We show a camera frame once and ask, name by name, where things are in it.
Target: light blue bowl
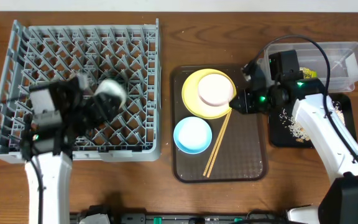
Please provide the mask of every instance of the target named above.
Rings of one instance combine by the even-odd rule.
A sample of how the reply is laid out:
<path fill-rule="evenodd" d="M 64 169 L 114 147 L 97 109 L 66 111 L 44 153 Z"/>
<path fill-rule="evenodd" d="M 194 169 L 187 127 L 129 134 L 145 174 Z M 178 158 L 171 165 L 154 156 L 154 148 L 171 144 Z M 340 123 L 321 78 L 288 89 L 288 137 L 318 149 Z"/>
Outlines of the light blue bowl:
<path fill-rule="evenodd" d="M 173 130 L 173 141 L 181 151 L 187 154 L 199 154 L 211 144 L 212 130 L 203 119 L 188 117 L 176 125 Z"/>

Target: chopsticks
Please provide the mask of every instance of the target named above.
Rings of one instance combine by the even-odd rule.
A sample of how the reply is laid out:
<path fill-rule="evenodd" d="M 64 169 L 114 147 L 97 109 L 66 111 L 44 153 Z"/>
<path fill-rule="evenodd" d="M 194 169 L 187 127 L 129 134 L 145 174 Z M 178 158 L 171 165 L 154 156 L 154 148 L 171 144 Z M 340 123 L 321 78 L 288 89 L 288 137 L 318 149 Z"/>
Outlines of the chopsticks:
<path fill-rule="evenodd" d="M 206 164 L 203 176 L 207 175 L 206 176 L 207 178 L 209 178 L 209 176 L 211 175 L 211 171 L 212 171 L 212 168 L 213 168 L 214 163 L 215 163 L 216 155 L 218 154 L 219 148 L 221 147 L 224 132 L 226 131 L 227 124 L 229 123 L 230 115 L 231 115 L 231 110 L 227 113 L 227 115 L 226 115 L 226 117 L 225 117 L 225 119 L 223 121 L 222 128 L 221 128 L 221 130 L 220 130 L 220 132 L 218 134 L 218 137 L 216 138 L 215 145 L 214 145 L 214 147 L 212 149 L 212 153 L 211 153 L 211 155 L 210 155 L 210 157 L 208 159 L 208 163 Z"/>

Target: wooden table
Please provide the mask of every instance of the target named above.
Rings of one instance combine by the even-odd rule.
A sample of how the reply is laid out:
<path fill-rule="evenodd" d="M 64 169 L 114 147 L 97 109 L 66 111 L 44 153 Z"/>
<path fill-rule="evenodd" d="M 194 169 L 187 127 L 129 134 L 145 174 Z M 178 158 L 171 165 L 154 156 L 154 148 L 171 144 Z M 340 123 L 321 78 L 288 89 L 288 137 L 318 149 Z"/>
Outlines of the wooden table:
<path fill-rule="evenodd" d="M 268 146 L 268 174 L 258 182 L 183 184 L 176 180 L 169 76 L 180 65 L 247 63 L 265 43 L 285 34 L 304 34 L 316 41 L 358 41 L 358 14 L 0 12 L 0 76 L 14 19 L 31 26 L 153 24 L 156 17 L 163 47 L 162 155 L 155 162 L 74 162 L 70 210 L 107 203 L 117 212 L 145 208 L 160 213 L 246 213 L 253 208 L 319 204 L 329 181 L 314 149 Z M 358 137 L 358 82 L 349 96 Z M 0 223 L 27 223 L 27 188 L 23 165 L 0 161 Z"/>

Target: stacked plates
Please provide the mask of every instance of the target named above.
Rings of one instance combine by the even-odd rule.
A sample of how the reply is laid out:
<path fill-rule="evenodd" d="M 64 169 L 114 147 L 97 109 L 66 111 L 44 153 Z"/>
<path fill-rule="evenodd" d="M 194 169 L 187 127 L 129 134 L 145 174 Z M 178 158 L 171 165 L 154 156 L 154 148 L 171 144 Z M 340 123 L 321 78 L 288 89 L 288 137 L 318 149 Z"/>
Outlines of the stacked plates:
<path fill-rule="evenodd" d="M 229 102 L 235 95 L 235 85 L 225 73 L 215 69 L 192 73 L 183 84 L 181 96 L 186 108 L 196 117 L 185 118 L 176 125 L 173 139 L 178 148 L 188 154 L 201 153 L 208 148 L 212 130 L 203 119 L 227 114 Z"/>

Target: gray dish rack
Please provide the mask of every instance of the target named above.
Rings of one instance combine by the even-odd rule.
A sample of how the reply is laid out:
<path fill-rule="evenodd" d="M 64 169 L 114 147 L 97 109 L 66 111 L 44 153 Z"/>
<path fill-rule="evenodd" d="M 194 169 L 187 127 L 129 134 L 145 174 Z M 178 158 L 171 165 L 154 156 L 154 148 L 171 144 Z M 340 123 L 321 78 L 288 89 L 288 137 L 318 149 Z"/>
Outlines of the gray dish rack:
<path fill-rule="evenodd" d="M 161 51 L 153 25 L 30 26 L 14 21 L 0 82 L 0 101 L 29 93 L 41 82 L 87 74 L 91 91 L 106 78 L 126 88 L 122 111 L 80 136 L 74 160 L 154 161 L 160 156 Z M 0 159 L 23 162 L 19 141 L 28 99 L 0 104 Z"/>

